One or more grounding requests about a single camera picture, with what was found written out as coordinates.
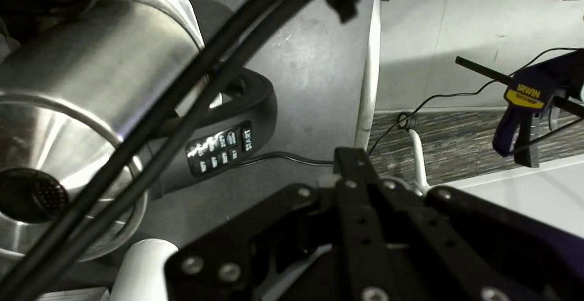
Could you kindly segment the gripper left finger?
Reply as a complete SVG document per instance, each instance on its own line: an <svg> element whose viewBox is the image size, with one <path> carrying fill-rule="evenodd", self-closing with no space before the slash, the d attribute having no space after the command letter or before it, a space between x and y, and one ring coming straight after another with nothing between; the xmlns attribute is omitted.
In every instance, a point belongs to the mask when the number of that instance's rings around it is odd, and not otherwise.
<svg viewBox="0 0 584 301"><path fill-rule="evenodd" d="M366 301L397 291L378 215L384 183L363 149L334 150L317 187L288 185L167 260L169 301L256 301L271 271L284 273L321 246L283 299Z"/></svg>

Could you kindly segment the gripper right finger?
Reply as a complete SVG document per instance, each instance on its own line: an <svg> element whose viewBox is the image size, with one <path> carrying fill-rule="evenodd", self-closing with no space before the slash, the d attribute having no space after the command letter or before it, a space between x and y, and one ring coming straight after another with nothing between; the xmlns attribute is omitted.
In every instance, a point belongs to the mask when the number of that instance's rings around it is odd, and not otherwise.
<svg viewBox="0 0 584 301"><path fill-rule="evenodd" d="M400 300L584 301L584 238L450 186L373 197Z"/></svg>

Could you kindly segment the stainless steel electric kettle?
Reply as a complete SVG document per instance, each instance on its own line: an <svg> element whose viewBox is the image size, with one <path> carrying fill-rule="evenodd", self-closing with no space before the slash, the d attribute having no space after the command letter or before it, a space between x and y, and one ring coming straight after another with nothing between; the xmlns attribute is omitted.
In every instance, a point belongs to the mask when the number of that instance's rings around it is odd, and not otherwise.
<svg viewBox="0 0 584 301"><path fill-rule="evenodd" d="M100 0L0 62L0 259L24 257L203 47L188 0ZM150 201L248 160L276 122L272 83L236 65L202 126L79 261L123 245Z"/></svg>

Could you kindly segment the blue and yellow bar clamp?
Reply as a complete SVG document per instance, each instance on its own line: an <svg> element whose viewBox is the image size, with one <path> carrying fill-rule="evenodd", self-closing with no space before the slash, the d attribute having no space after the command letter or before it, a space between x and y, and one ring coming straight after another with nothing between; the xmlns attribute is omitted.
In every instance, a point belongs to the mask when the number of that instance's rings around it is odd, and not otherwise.
<svg viewBox="0 0 584 301"><path fill-rule="evenodd" d="M576 116L576 123L584 122L584 49L528 65L513 75L463 57L457 57L455 62L505 85L507 108L495 130L492 147L501 157L513 158L520 166L538 168L538 143L564 130L552 128L546 135L539 135L545 114L552 121L565 111Z"/></svg>

